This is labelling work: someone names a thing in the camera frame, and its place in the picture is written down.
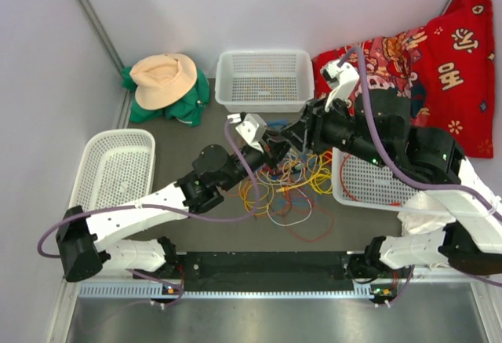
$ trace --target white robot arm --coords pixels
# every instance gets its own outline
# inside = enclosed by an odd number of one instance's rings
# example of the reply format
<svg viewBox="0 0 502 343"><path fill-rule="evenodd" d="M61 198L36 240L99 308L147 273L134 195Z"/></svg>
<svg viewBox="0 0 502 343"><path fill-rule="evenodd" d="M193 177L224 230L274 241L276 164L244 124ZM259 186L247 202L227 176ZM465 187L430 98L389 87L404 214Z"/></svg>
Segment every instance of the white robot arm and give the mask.
<svg viewBox="0 0 502 343"><path fill-rule="evenodd" d="M258 115L229 116L239 123L237 131L246 142L242 154L252 171L264 164L277 166L291 147L316 153L335 147L376 166L385 164L369 124L366 125L365 101L358 97L355 116L348 114L345 99L357 82L357 72L349 64L333 63L324 70L324 76L336 78L337 87L327 98L308 101L300 120L284 129L269 130ZM375 238L364 255L363 267L367 271L357 273L369 278L388 269L432 264L449 264L475 275L502 272L502 227L497 220L502 206L477 177L460 146L443 130L411 126L409 100L385 90L373 90L367 98L376 111L373 118L385 151L400 171L422 184L467 186L492 208L487 209L486 203L466 191L431 187L424 192L438 200L457 221L423 235ZM187 176L126 203L119 211L89 213L85 220L60 228L56 241L65 278L80 281L102 268L134 268L153 273L166 270L166 266L174 268L176 251L169 240L138 242L126 238L157 224L187 215L196 217L197 213L212 209L223 202L219 189L229 190L247 177L235 154L229 155L216 144L204 148L192 165L194 170ZM65 217L80 212L82 209L76 207L67 211Z"/></svg>

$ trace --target straw hat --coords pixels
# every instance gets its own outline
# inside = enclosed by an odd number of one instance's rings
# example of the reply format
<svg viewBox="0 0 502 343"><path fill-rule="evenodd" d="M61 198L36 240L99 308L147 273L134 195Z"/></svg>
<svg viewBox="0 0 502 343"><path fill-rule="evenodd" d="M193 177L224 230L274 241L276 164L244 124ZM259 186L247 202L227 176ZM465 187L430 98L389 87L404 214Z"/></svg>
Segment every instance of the straw hat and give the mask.
<svg viewBox="0 0 502 343"><path fill-rule="evenodd" d="M192 89L197 81L197 68L183 54L162 54L140 60L130 72L138 85L136 101L147 110L165 108Z"/></svg>

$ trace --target white mesh basket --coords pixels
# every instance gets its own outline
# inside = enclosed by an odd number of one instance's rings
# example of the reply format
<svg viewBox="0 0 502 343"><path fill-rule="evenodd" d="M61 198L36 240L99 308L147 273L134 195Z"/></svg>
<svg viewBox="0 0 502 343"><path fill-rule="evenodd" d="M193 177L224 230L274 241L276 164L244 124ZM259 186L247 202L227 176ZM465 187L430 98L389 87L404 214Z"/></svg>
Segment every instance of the white mesh basket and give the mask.
<svg viewBox="0 0 502 343"><path fill-rule="evenodd" d="M154 163L155 139L148 131L98 133L85 146L70 206L89 211L150 194Z"/></svg>
<svg viewBox="0 0 502 343"><path fill-rule="evenodd" d="M344 163L347 156L348 154L333 149L333 196L339 203L378 210L449 216L444 210L418 210L403 207L408 199L418 193L417 190L392 177L392 172L387 167L379 168L355 156L348 157ZM357 200L350 197L344 190L340 180L340 168L345 188ZM431 198L420 193L414 204L422 206L424 209L430 208Z"/></svg>
<svg viewBox="0 0 502 343"><path fill-rule="evenodd" d="M298 112L314 97L310 57L300 50L222 53L215 97L231 113Z"/></svg>

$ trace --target gray floor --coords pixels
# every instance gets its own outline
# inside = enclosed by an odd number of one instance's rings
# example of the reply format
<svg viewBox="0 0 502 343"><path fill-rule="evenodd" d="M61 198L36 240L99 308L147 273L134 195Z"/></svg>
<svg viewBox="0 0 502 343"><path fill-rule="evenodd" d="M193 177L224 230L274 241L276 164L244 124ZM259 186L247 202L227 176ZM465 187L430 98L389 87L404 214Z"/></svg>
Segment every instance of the gray floor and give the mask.
<svg viewBox="0 0 502 343"><path fill-rule="evenodd" d="M67 343L487 342L468 283L413 284L390 309L363 300L227 299L121 310L130 302L79 299Z"/></svg>
<svg viewBox="0 0 502 343"><path fill-rule="evenodd" d="M154 190L165 187L191 171L191 163L208 144L222 144L229 149L224 139L223 124L228 112L215 100L204 111L199 127L188 127L175 119L154 119L129 127L151 132L156 141L156 164ZM267 119L287 118L294 114L263 114ZM266 217L248 219L238 224L212 224L196 220L176 221L157 226L135 235L135 239L153 239L159 236L170 238L178 250L192 251L307 251L307 250L363 250L372 237L399 235L400 223L396 213L339 204L331 195L323 195L318 204L335 216L334 228L325 238L316 243L304 243L285 228L273 225ZM226 198L209 216L237 217L245 213L240 198ZM301 215L291 213L289 221ZM298 234L311 239L321 235L329 227L331 218L314 210L311 218L294 228Z"/></svg>

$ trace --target red blanket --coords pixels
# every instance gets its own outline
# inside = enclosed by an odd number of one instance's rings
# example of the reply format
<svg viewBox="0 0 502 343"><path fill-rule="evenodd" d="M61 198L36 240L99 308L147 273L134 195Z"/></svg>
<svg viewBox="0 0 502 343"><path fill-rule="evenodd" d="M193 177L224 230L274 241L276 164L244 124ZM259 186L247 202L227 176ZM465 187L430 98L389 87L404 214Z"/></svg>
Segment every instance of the red blanket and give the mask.
<svg viewBox="0 0 502 343"><path fill-rule="evenodd" d="M471 157L493 157L495 41L490 0L454 0L445 15L395 37L358 43L370 89L411 98L413 124L449 131ZM350 46L313 59L316 95L331 91L323 67ZM350 62L357 67L357 56ZM349 104L361 93L357 85Z"/></svg>

